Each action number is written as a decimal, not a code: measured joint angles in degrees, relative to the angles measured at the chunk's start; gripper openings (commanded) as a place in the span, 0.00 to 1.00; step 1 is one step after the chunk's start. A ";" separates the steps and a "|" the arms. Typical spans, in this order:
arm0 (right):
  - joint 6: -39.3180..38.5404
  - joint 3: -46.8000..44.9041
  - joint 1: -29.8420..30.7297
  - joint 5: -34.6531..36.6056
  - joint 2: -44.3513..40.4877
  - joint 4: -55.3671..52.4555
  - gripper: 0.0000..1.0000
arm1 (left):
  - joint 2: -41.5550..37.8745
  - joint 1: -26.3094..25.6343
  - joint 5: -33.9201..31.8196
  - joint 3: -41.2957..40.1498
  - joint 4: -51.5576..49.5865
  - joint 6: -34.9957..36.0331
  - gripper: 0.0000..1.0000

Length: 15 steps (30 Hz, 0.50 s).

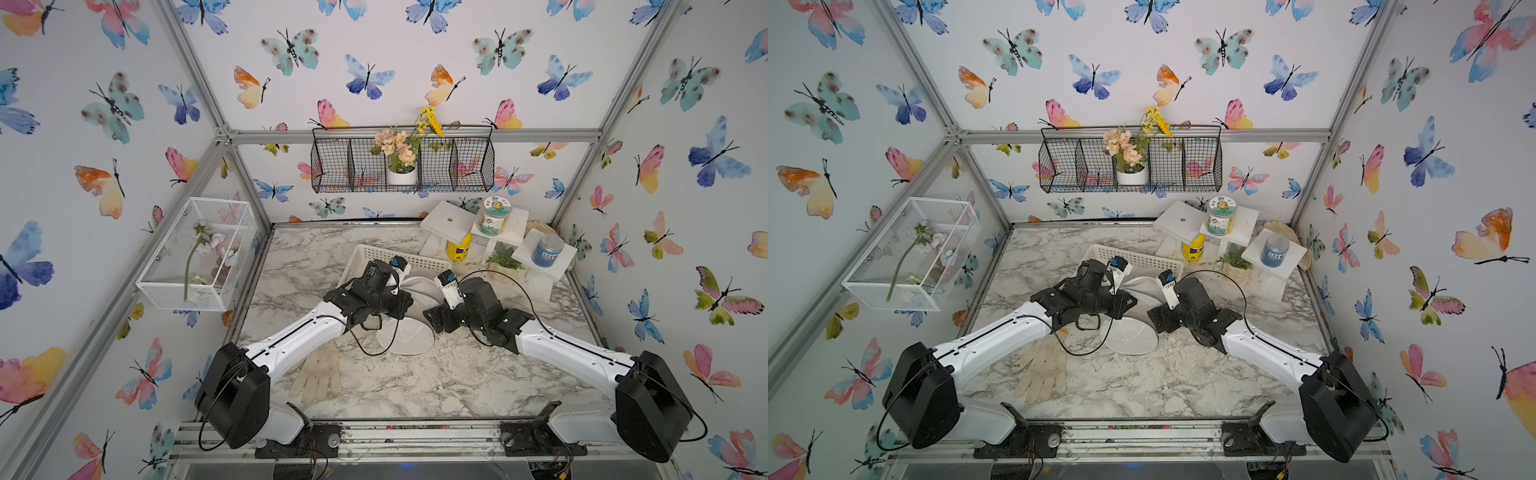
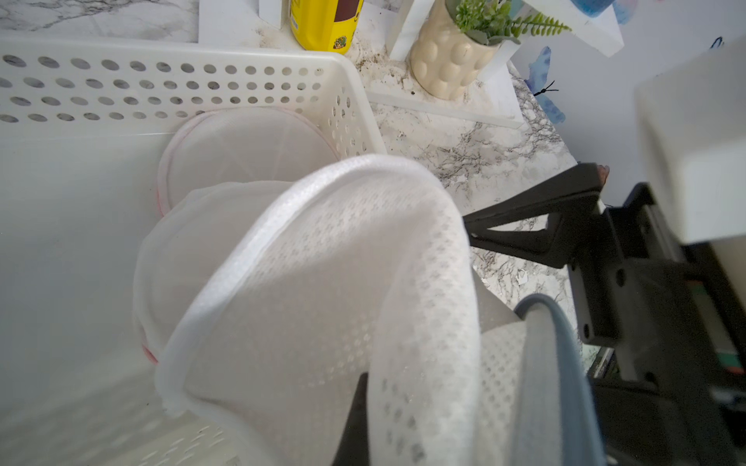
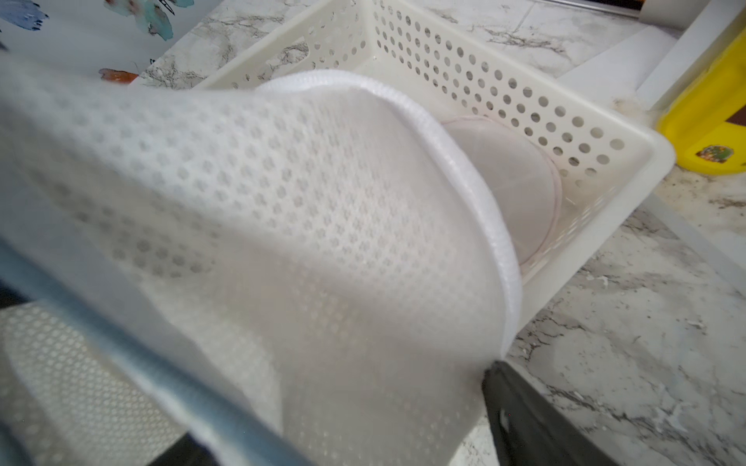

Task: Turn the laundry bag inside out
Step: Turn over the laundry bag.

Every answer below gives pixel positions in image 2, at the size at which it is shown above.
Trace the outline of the white mesh laundry bag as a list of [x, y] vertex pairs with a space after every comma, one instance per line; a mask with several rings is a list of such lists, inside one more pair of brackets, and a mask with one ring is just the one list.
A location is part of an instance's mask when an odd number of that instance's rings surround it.
[[439, 180], [393, 156], [292, 183], [186, 310], [155, 388], [243, 465], [331, 465], [368, 374], [369, 465], [602, 465], [573, 327], [475, 274]]

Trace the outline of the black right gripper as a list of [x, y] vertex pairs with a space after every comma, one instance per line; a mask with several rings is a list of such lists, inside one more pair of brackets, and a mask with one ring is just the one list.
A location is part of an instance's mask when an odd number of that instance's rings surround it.
[[712, 250], [678, 245], [639, 184], [593, 217], [568, 270], [580, 339], [616, 361], [590, 379], [606, 461], [742, 464], [745, 366], [722, 363], [706, 326], [744, 356], [745, 320]]

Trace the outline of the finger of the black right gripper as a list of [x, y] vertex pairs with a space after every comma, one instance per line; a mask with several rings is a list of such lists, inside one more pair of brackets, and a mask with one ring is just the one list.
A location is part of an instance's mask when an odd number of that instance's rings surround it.
[[[603, 184], [600, 167], [581, 163], [499, 204], [464, 217], [470, 245], [561, 269], [591, 233]], [[501, 225], [546, 217], [536, 231]]]

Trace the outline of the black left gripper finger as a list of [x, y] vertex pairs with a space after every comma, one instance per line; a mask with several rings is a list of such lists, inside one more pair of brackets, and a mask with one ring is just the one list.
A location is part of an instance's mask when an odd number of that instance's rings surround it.
[[368, 374], [359, 377], [353, 402], [332, 461], [333, 466], [368, 466], [370, 454], [368, 446], [367, 420], [367, 386]]

